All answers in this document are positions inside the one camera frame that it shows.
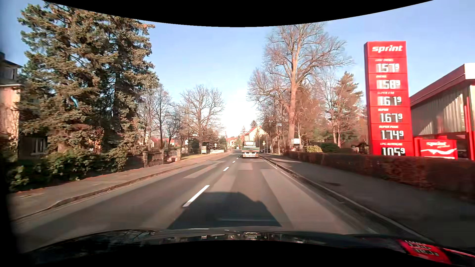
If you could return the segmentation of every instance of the asphalt road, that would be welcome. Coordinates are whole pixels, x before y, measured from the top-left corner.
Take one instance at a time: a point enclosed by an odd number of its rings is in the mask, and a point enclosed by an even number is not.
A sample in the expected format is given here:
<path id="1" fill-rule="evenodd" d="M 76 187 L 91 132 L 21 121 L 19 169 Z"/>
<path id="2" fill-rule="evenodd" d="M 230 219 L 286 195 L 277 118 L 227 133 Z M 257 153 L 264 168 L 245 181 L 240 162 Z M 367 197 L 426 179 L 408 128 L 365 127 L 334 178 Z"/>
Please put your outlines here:
<path id="1" fill-rule="evenodd" d="M 243 159 L 236 152 L 33 215 L 13 226 L 23 251 L 117 229 L 273 226 L 340 234 L 384 231 L 265 160 Z"/>

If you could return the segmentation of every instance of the red roof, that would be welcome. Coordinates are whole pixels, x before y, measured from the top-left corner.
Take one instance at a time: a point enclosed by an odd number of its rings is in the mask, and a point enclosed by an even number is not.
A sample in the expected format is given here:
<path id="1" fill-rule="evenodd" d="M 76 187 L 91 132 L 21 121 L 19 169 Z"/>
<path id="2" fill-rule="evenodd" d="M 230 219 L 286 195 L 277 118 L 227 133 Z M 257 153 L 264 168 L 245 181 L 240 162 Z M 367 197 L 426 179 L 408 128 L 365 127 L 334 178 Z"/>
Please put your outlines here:
<path id="1" fill-rule="evenodd" d="M 249 131 L 248 131 L 247 133 L 245 133 L 244 135 L 250 134 L 250 133 L 251 133 L 254 129 L 256 129 L 257 127 L 260 127 L 260 126 L 256 126 L 256 127 L 252 128 L 251 130 L 249 130 Z"/>

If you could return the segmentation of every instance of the red sign board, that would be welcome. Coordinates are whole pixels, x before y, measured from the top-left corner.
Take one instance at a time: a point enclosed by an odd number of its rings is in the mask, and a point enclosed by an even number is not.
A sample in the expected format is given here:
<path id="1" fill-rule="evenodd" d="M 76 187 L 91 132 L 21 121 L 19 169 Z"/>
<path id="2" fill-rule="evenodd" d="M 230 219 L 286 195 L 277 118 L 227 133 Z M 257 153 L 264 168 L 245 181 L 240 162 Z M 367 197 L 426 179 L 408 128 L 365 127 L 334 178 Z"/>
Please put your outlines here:
<path id="1" fill-rule="evenodd" d="M 370 90 L 404 90 L 407 92 L 408 75 L 405 73 L 395 74 L 368 74 Z"/>
<path id="2" fill-rule="evenodd" d="M 414 154 L 412 141 L 373 141 L 373 151 L 377 155 L 406 156 Z"/>
<path id="3" fill-rule="evenodd" d="M 457 141 L 447 139 L 419 139 L 420 156 L 431 158 L 458 158 Z"/>
<path id="4" fill-rule="evenodd" d="M 405 90 L 371 90 L 369 103 L 371 106 L 410 106 Z"/>
<path id="5" fill-rule="evenodd" d="M 372 106 L 370 107 L 371 120 L 379 124 L 407 124 L 411 123 L 408 109 L 400 106 Z"/>
<path id="6" fill-rule="evenodd" d="M 370 154 L 414 156 L 405 41 L 364 45 Z"/>
<path id="7" fill-rule="evenodd" d="M 371 124 L 373 141 L 413 141 L 410 124 Z"/>

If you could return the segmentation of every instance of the gas station building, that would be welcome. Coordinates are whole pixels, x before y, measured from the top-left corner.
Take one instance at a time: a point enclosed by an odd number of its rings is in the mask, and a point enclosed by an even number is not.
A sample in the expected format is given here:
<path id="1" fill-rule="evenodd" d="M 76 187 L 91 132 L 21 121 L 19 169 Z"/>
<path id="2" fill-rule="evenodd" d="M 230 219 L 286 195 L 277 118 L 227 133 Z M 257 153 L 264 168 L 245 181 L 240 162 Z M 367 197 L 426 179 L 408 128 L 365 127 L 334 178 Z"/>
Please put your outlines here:
<path id="1" fill-rule="evenodd" d="M 456 140 L 458 157 L 475 160 L 475 63 L 465 63 L 410 97 L 412 132 Z"/>

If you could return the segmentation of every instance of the truck rear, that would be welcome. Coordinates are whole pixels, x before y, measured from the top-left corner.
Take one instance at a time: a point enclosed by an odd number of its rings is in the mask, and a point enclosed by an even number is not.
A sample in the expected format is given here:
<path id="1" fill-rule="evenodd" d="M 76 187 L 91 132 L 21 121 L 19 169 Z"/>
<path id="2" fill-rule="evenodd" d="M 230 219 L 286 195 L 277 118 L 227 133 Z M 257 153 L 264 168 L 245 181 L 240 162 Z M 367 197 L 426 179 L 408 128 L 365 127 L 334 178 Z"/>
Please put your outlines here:
<path id="1" fill-rule="evenodd" d="M 258 158 L 259 157 L 259 147 L 256 147 L 256 142 L 254 141 L 244 141 L 244 144 L 241 148 L 243 158 Z"/>

